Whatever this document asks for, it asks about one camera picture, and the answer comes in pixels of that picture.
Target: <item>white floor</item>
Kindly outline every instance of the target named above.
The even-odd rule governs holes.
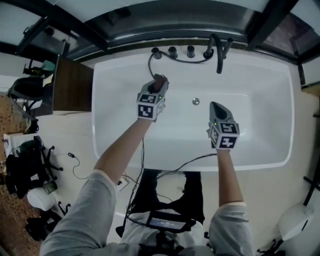
[[[316,133],[316,119],[313,118],[313,113],[319,109],[319,99],[302,93],[300,88],[294,88],[294,98],[294,143],[289,162],[279,168],[237,173],[248,205],[256,249],[265,246],[273,238],[279,237],[277,221],[280,216],[294,204],[302,202],[309,189],[303,176],[309,171],[313,153]],[[93,153],[91,113],[43,116],[39,118],[39,127],[39,135],[45,145],[55,146],[54,158],[64,168],[64,171],[56,172],[58,175],[56,199],[62,201],[63,205],[68,203],[72,205],[85,180],[74,177],[72,170],[78,161],[65,154],[71,152],[79,158],[80,166],[75,168],[78,177],[86,177],[90,174],[97,161]],[[139,171],[127,169],[126,174],[135,179]],[[159,180],[158,193],[175,200],[182,195],[184,182],[185,178],[181,173],[166,176]],[[133,186],[134,183],[130,182],[117,197],[116,213],[108,242],[120,241],[115,227],[122,224]],[[202,173],[202,186],[206,217],[204,227],[207,230],[210,219],[218,208],[218,173]]]

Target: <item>glass panel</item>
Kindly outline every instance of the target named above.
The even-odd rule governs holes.
[[[69,55],[92,46],[90,42],[67,28],[47,27],[31,44],[54,54]]]
[[[52,4],[57,4],[71,15],[82,22],[90,21],[100,15],[109,13],[116,9],[151,2],[154,0],[47,0]],[[262,13],[269,0],[217,0],[233,5],[242,6]]]
[[[30,11],[0,2],[0,42],[17,46],[24,38],[25,29],[40,18]]]
[[[130,5],[100,15],[87,24],[112,39],[172,30],[221,30],[245,34],[252,9],[213,0],[159,0]]]
[[[264,44],[299,56],[320,43],[320,9],[316,0],[300,0]]]

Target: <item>black cable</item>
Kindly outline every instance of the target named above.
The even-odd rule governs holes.
[[[88,179],[89,176],[87,176],[86,178],[79,178],[79,177],[75,174],[75,168],[80,165],[80,160],[79,160],[75,155],[74,155],[72,158],[75,158],[75,159],[78,160],[78,164],[75,165],[75,166],[73,167],[73,169],[72,169],[73,175],[74,175],[78,180],[86,180],[86,179]]]
[[[132,180],[134,183],[137,183],[138,185],[139,185],[139,183],[138,182],[136,182],[133,178],[131,178],[130,176],[128,176],[128,175],[122,175],[123,177],[126,177],[126,178],[128,178],[128,179],[130,179],[130,180]],[[164,196],[164,195],[162,195],[162,194],[158,194],[158,193],[156,193],[159,197],[162,197],[162,198],[166,198],[166,199],[168,199],[168,200],[170,200],[171,202],[173,202],[173,200],[172,199],[170,199],[169,197],[166,197],[166,196]]]
[[[126,226],[126,222],[127,222],[127,219],[136,223],[136,224],[140,224],[140,225],[144,225],[143,223],[140,223],[138,221],[133,221],[131,218],[129,218],[129,213],[130,213],[130,209],[132,208],[132,197],[133,197],[133,194],[135,192],[135,189],[136,189],[136,185],[138,183],[138,180],[142,174],[142,171],[143,171],[143,167],[144,167],[144,161],[145,161],[145,144],[144,144],[144,141],[142,140],[142,150],[141,150],[141,155],[143,156],[141,158],[141,172],[138,176],[138,179],[136,180],[136,184],[135,186],[133,187],[132,189],[132,193],[131,193],[131,196],[130,196],[130,199],[129,199],[129,203],[128,203],[128,206],[127,206],[127,209],[126,209],[126,212],[125,212],[125,216],[124,216],[124,220],[123,220],[123,230],[125,230],[125,226]],[[181,168],[183,168],[184,166],[186,166],[187,164],[193,162],[193,161],[196,161],[196,160],[199,160],[199,159],[202,159],[202,158],[207,158],[207,157],[211,157],[211,156],[216,156],[217,154],[216,153],[210,153],[210,154],[205,154],[205,155],[202,155],[202,156],[199,156],[199,157],[196,157],[195,159],[192,159],[191,161],[188,161],[186,163],[184,163],[183,165],[181,165],[179,168],[175,169],[175,170],[172,170],[172,171],[168,171],[168,172],[165,172],[163,173],[162,175],[160,175],[159,177],[157,177],[156,179],[154,179],[154,181],[151,182],[154,183],[156,182],[157,180],[159,180],[160,178],[162,178],[163,176],[166,176],[166,175],[173,175],[175,174],[176,172],[178,172]]]
[[[153,56],[154,56],[154,54],[152,53],[149,60],[148,60],[148,68],[149,68],[149,72],[150,72],[150,75],[152,76],[152,78],[154,78],[154,74],[152,73],[152,70],[151,70],[151,59]]]
[[[142,172],[143,172],[144,168],[145,168],[145,138],[142,138],[141,171],[140,171],[140,173],[138,175],[138,178],[136,178],[136,181],[135,181],[135,184],[134,184],[134,187],[132,189],[131,196],[130,196],[130,199],[129,199],[129,203],[128,203],[128,206],[127,206],[126,211],[125,211],[125,216],[124,216],[124,220],[123,220],[123,230],[125,230],[127,218],[129,216],[129,212],[130,212],[130,210],[132,208],[132,198],[134,196],[135,190],[136,190],[137,185],[138,185],[138,181],[140,179],[140,176],[142,175]]]
[[[167,54],[167,53],[165,53],[164,51],[161,51],[161,50],[159,51],[159,53],[163,54],[164,56],[168,57],[170,60],[173,60],[175,62],[190,63],[190,64],[202,64],[204,62],[207,62],[208,60],[210,60],[213,57],[213,54],[212,54],[209,58],[206,58],[206,59],[203,59],[203,60],[188,61],[188,60],[181,60],[181,59],[173,58],[169,54]],[[152,59],[153,56],[154,56],[154,54],[152,53],[150,58],[149,58],[149,60],[148,60],[148,69],[149,69],[149,72],[150,72],[150,75],[152,76],[152,78],[154,78],[154,74],[153,74],[152,69],[151,69],[151,59]]]
[[[80,160],[72,153],[68,153],[68,154],[58,154],[57,156],[64,156],[64,155],[67,155],[68,157],[70,158],[75,158],[78,160],[78,164],[75,165],[73,168],[72,168],[72,173],[74,175],[74,177],[76,177],[78,180],[86,180],[88,179],[89,176],[85,177],[85,178],[79,178],[76,174],[75,174],[75,168],[78,167],[80,165]]]
[[[159,177],[157,177],[156,179],[159,180],[160,178],[162,178],[163,176],[166,176],[166,175],[174,175],[176,172],[178,172],[182,167],[186,166],[187,164],[193,162],[193,161],[196,161],[196,160],[199,160],[199,159],[202,159],[202,158],[207,158],[207,157],[211,157],[211,156],[216,156],[217,154],[216,153],[210,153],[210,154],[205,154],[205,155],[202,155],[202,156],[199,156],[195,159],[192,159],[191,161],[189,162],[186,162],[184,163],[183,165],[181,165],[179,168],[175,169],[175,170],[171,170],[171,171],[168,171],[168,172],[165,172],[163,174],[161,174]]]

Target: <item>black faucet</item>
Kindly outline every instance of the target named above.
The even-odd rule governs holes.
[[[212,55],[214,54],[214,50],[212,49],[212,47],[214,46],[214,41],[215,41],[215,45],[216,45],[216,49],[217,49],[217,54],[218,54],[218,64],[216,67],[216,72],[218,74],[221,74],[222,72],[222,67],[224,65],[224,59],[227,57],[227,53],[233,43],[233,39],[232,38],[228,38],[228,40],[225,43],[225,47],[224,49],[222,49],[222,43],[221,40],[219,38],[219,36],[215,33],[213,33],[212,35],[210,35],[209,38],[209,43],[208,43],[208,47],[206,49],[206,51],[203,54],[203,57],[205,59],[208,59],[210,57],[212,57]]]

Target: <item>hand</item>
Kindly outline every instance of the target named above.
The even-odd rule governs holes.
[[[137,116],[156,121],[165,108],[165,95],[169,82],[164,75],[155,74],[155,80],[146,83],[137,97]]]

